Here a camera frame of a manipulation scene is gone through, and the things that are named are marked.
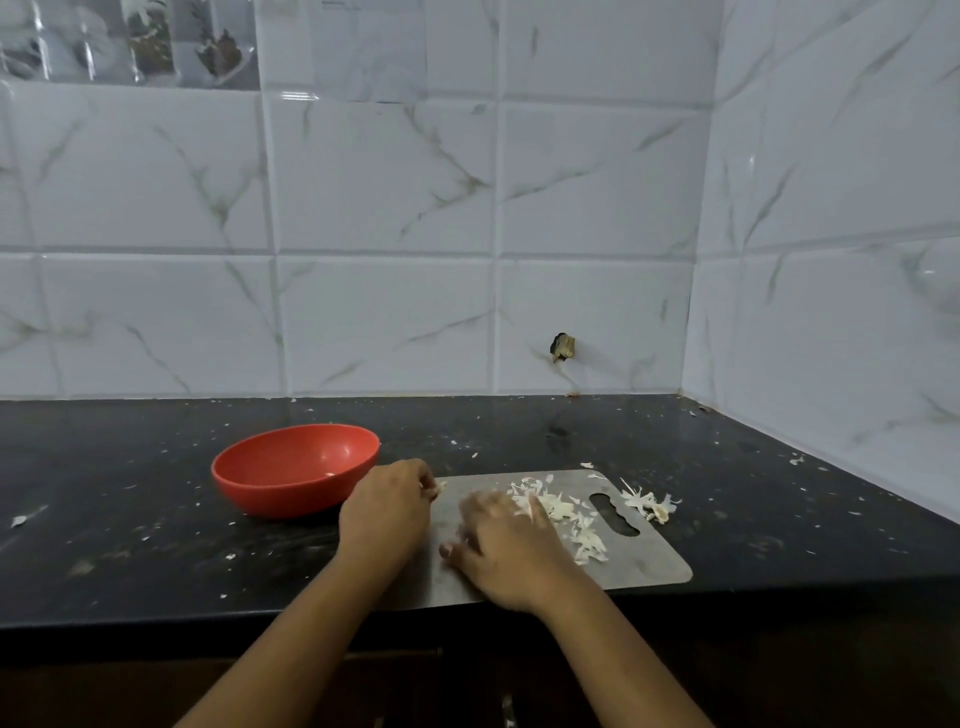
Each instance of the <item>forearm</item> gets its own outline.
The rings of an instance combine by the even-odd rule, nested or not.
[[[299,728],[395,570],[338,554],[178,728]]]
[[[657,654],[588,577],[540,612],[604,728],[706,728]]]

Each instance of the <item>vegetable scrap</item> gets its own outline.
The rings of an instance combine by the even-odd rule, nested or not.
[[[657,502],[657,497],[654,496],[653,491],[642,496],[640,494],[643,490],[642,488],[634,490],[630,487],[630,483],[622,477],[620,481],[627,487],[626,493],[620,491],[620,496],[626,501],[625,504],[638,510],[647,521],[657,519],[657,523],[664,525],[670,520],[670,514],[677,510],[677,504],[682,502],[680,500],[671,500],[669,493],[666,495],[666,498]]]
[[[585,565],[590,559],[595,561],[607,561],[607,547],[597,535],[591,526],[595,521],[594,517],[586,516],[577,509],[581,501],[575,497],[564,500],[564,494],[553,494],[547,491],[542,480],[533,477],[524,477],[520,479],[520,484],[510,484],[508,491],[516,507],[519,509],[517,515],[531,516],[530,513],[530,495],[537,496],[546,515],[554,523],[567,522],[570,526],[570,533],[563,534],[561,538],[570,541],[577,546],[577,551],[573,555],[573,560],[580,566]]]

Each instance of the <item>kitchen counter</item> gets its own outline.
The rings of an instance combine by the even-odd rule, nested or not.
[[[681,500],[660,532],[693,579],[621,594],[629,609],[658,599],[678,617],[693,596],[698,610],[784,590],[839,604],[830,590],[960,584],[960,525],[672,395],[3,402],[8,644],[42,651],[40,636],[62,641],[64,630],[103,644],[151,626],[156,649],[179,635],[178,655],[199,654],[217,652],[229,625],[248,642],[332,556],[336,513],[246,517],[213,485],[210,462],[257,432],[324,422],[368,427],[381,463],[422,457],[437,476],[591,462],[614,483]],[[10,528],[18,515],[29,519]],[[429,642],[463,632],[465,616],[507,619],[486,605],[384,614],[358,639]]]

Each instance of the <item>hand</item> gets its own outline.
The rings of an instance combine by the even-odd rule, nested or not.
[[[566,552],[536,496],[527,518],[504,493],[474,493],[460,504],[465,542],[440,555],[501,607],[542,617],[570,585],[589,579]]]
[[[399,571],[426,539],[436,489],[422,460],[371,469],[340,510],[337,555]]]

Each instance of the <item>left hand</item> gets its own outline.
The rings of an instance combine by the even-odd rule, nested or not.
[[[340,510],[338,556],[399,570],[426,540],[437,484],[422,460],[378,466]]]

